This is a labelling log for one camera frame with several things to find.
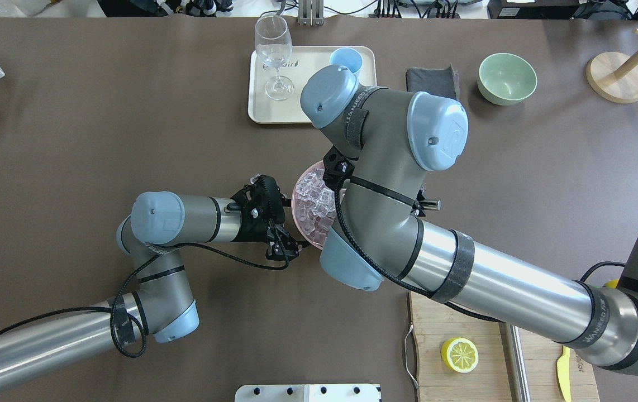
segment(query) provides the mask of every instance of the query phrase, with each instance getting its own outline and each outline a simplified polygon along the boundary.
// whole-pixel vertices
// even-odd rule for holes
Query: black box
[[[508,0],[490,0],[490,18],[513,20],[569,20],[580,7],[578,0],[535,0],[534,3],[511,3]]]

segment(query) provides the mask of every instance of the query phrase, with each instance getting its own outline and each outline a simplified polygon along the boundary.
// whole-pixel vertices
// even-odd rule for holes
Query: gray cloth
[[[409,92],[424,91],[438,97],[459,100],[458,72],[450,65],[447,69],[419,69],[406,71],[406,89]]]

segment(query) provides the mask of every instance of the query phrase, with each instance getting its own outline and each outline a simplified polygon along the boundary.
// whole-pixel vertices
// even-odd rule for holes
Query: brown table
[[[149,190],[227,197],[255,173],[290,191],[330,147],[309,125],[247,116],[253,20],[0,20],[0,328],[115,294],[131,270],[114,241]],[[603,51],[634,51],[635,23],[376,21],[293,28],[294,44],[365,45],[378,82],[454,64],[470,121],[455,167],[433,173],[429,221],[579,277],[625,260],[638,234],[638,102],[600,98],[584,78]],[[483,57],[520,54],[535,94],[495,107],[478,94]],[[262,260],[261,245],[224,250]],[[308,250],[263,272],[184,252],[201,326],[137,360],[108,352],[0,400],[227,400],[240,384],[379,382],[413,400],[402,369],[406,292],[328,277]],[[638,400],[638,377],[597,371],[605,401]]]

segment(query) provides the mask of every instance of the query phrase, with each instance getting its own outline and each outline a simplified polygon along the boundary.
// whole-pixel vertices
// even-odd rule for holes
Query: glass base
[[[294,93],[294,83],[286,76],[274,76],[265,84],[265,93],[272,100],[283,101]]]

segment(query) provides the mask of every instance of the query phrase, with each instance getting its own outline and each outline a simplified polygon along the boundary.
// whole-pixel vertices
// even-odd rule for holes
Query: green bowl
[[[538,86],[533,66],[520,56],[495,53],[480,64],[478,89],[490,101],[501,106],[523,102]]]

